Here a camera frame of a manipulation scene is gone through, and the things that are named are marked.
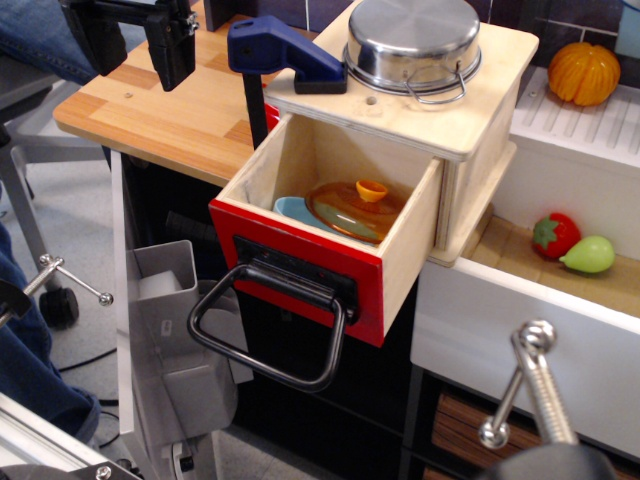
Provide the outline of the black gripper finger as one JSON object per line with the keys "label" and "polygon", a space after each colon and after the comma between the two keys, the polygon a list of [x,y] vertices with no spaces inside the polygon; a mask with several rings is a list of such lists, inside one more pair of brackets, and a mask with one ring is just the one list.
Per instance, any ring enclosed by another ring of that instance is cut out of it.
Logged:
{"label": "black gripper finger", "polygon": [[166,92],[195,70],[196,13],[189,1],[157,1],[145,19],[153,67]]}
{"label": "black gripper finger", "polygon": [[105,1],[61,1],[67,25],[85,57],[101,76],[127,58],[114,4]]}

